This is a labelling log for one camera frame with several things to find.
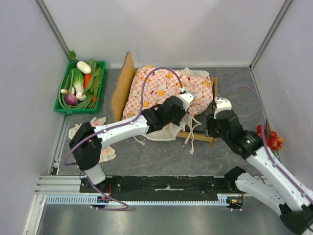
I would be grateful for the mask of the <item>pink checkered duck mattress cover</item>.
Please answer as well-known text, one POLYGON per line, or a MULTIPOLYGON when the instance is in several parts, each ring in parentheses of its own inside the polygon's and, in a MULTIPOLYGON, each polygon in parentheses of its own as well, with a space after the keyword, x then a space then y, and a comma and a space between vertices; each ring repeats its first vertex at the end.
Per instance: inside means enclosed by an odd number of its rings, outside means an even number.
MULTIPOLYGON (((153 69, 152 66, 145 65, 135 73, 130 85, 126 104, 123 108, 122 119, 131 118, 139 113, 142 84, 147 74, 153 69)), ((185 140, 185 143, 188 143, 195 139, 195 132, 193 130, 196 125, 192 124, 192 119, 206 110, 213 101, 213 87, 209 72, 207 71, 185 68, 183 70, 177 70, 175 73, 179 76, 181 83, 178 82, 174 73, 168 70, 157 70, 149 76, 144 88, 143 109, 162 104, 172 95, 178 96, 181 86, 187 91, 192 92, 195 95, 195 100, 190 105, 179 130, 185 131, 186 127, 191 130, 191 133, 188 134, 185 140)), ((168 124, 160 131, 146 134, 145 138, 152 141, 174 141, 179 131, 171 131, 171 124, 168 124)))

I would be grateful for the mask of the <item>wooden pet bed frame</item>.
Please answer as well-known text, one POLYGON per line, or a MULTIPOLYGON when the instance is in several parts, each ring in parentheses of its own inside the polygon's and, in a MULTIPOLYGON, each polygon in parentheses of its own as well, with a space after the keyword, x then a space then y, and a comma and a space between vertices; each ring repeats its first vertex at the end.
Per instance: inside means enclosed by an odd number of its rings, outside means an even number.
MULTIPOLYGON (((127 100, 128 95, 129 95, 130 85, 131 85, 132 79, 134 78, 134 75, 137 72, 137 70, 138 69, 136 69, 134 66, 134 61, 132 59, 131 52, 127 52, 126 56, 125 56, 124 64, 123 64, 121 71, 120 71, 120 74, 119 74, 118 82, 116 84, 115 90, 114 90, 113 95, 111 97, 110 107, 111 107, 111 110, 113 112, 113 120, 115 122, 118 122, 121 120, 126 120, 126 119, 122 119, 123 108, 124 108, 124 105, 126 104, 126 100, 127 100)), ((180 80, 179 76, 175 73, 175 71, 171 71, 171 72, 174 73, 178 82, 181 83, 181 80, 180 80)), ((149 76, 152 73, 154 73, 153 70, 147 74, 147 76, 146 76, 146 78, 142 84, 141 105, 140 105, 139 112, 144 110, 143 109, 144 88, 145 88, 145 84, 146 84, 147 79, 149 78, 149 76)), ((214 98, 217 95, 218 79, 216 77, 213 77, 213 78, 210 77, 210 79, 211 79, 212 87, 213 87, 213 101, 210 104, 214 105, 214 98)), ((191 130, 188 127, 186 127, 185 131, 179 131, 177 137, 184 138, 186 140, 186 137, 190 133, 191 133, 191 130)), ((194 140, 207 141, 207 142, 213 143, 216 139, 212 138, 212 137, 207 137, 207 136, 202 135, 202 134, 195 133, 195 139, 194 140)))

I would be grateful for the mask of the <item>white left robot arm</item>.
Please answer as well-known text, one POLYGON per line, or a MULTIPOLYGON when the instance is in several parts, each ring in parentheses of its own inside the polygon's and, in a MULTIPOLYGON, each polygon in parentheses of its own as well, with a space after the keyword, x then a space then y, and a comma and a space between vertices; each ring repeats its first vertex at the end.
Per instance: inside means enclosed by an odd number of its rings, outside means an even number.
POLYGON ((89 122, 82 124, 69 147, 79 169, 91 180, 90 187, 96 192, 107 188, 106 175, 99 163, 103 149, 127 138, 160 131, 170 123, 179 126, 193 100, 192 94, 184 93, 126 120, 95 127, 89 122))

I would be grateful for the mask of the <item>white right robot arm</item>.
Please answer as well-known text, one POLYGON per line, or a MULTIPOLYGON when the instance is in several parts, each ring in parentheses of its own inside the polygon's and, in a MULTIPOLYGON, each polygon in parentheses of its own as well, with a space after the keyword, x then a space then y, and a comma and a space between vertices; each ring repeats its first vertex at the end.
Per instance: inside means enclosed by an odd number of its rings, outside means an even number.
POLYGON ((258 169, 270 182, 257 182, 240 167, 231 169, 225 177, 228 192, 245 192, 280 217, 294 234, 302 235, 313 224, 313 192, 297 180, 277 160, 262 139, 253 131, 244 130, 232 110, 224 110, 206 117, 206 129, 211 137, 221 138, 228 147, 258 169))

